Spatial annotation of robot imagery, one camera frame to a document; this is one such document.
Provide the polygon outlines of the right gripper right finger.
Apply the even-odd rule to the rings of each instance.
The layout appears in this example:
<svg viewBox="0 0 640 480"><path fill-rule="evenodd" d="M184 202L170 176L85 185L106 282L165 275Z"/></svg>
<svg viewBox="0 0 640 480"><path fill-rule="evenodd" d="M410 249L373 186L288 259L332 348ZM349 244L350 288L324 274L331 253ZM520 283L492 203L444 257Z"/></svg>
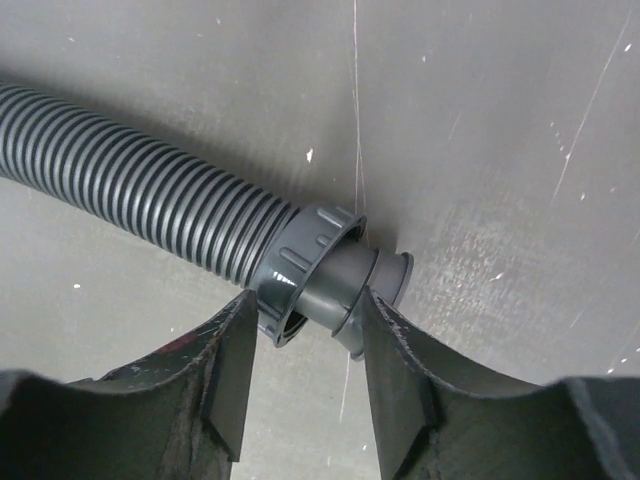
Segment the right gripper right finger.
<svg viewBox="0 0 640 480"><path fill-rule="evenodd" d="M363 334L383 478L638 477L637 378L522 381L441 343L374 292Z"/></svg>

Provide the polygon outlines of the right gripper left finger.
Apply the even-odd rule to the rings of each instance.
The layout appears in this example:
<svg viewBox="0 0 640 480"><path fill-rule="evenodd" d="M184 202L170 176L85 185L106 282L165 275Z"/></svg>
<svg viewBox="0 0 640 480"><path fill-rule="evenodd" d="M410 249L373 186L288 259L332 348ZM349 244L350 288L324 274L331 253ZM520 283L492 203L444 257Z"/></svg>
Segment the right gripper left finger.
<svg viewBox="0 0 640 480"><path fill-rule="evenodd" d="M98 379L1 374L5 479L227 479L242 449L253 292Z"/></svg>

